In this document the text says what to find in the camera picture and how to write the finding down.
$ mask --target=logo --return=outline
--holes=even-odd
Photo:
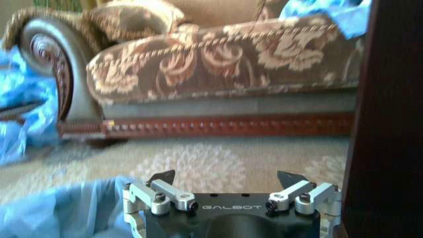
[[[260,209],[263,206],[203,206],[203,210],[252,210]]]

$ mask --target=blue plastic bag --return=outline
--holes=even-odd
[[[116,177],[46,190],[0,206],[1,238],[131,238]]]
[[[0,109],[32,102],[42,105],[22,115],[24,125],[0,121],[0,166],[26,159],[26,145],[58,142],[54,79],[30,70],[14,47],[8,53],[0,51]]]
[[[361,36],[367,31],[371,0],[289,0],[279,19],[325,13],[336,22],[347,39]]]

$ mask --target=patterned sofa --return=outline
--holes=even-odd
[[[53,74],[62,137],[337,135],[352,124],[361,38],[285,0],[112,1],[16,12],[2,37]]]

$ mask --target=floral rug pattern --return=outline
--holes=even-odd
[[[341,186],[347,137],[184,138],[133,140],[96,149],[66,142],[32,148],[30,161],[0,168],[0,204],[117,175],[148,179],[176,170],[173,184],[192,192],[275,192],[276,172]]]

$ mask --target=screw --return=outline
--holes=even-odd
[[[131,183],[127,183],[124,186],[124,190],[129,190],[129,187],[131,187]]]
[[[272,200],[268,200],[265,202],[265,209],[269,211],[269,212],[273,212],[276,209],[277,209],[277,204],[275,201]]]
[[[309,194],[308,193],[303,193],[300,196],[299,196],[299,200],[301,202],[309,202]]]
[[[188,204],[188,210],[187,210],[187,212],[188,212],[189,214],[193,214],[193,213],[196,212],[197,208],[199,208],[199,203],[193,201],[193,202],[191,202],[191,203]]]
[[[165,195],[161,193],[161,192],[159,192],[157,194],[156,194],[156,197],[155,197],[155,202],[163,202],[165,200]]]

